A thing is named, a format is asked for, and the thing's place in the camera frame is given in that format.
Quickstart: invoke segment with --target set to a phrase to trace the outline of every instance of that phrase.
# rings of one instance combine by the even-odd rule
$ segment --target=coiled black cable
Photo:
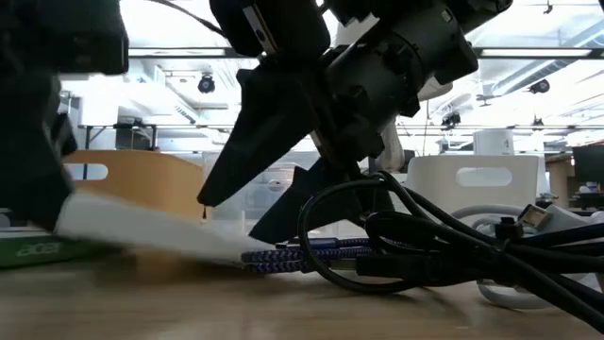
[[[373,247],[381,251],[356,259],[359,275],[363,275],[362,264],[365,269],[370,268],[372,276],[400,278],[400,281],[368,284],[344,278],[331,271],[310,246],[308,225],[313,208],[330,196],[360,189],[394,192],[411,212],[372,213],[364,228]],[[439,221],[432,220],[427,213]],[[387,173],[325,189],[307,202],[298,220],[298,241],[310,269],[345,289],[391,294],[418,286],[492,280],[523,287],[604,333],[604,295],[562,275],[604,273],[604,259],[600,258],[604,248],[566,246],[602,236],[604,225],[519,240],[490,237],[404,188]],[[401,243],[411,247],[397,246]]]

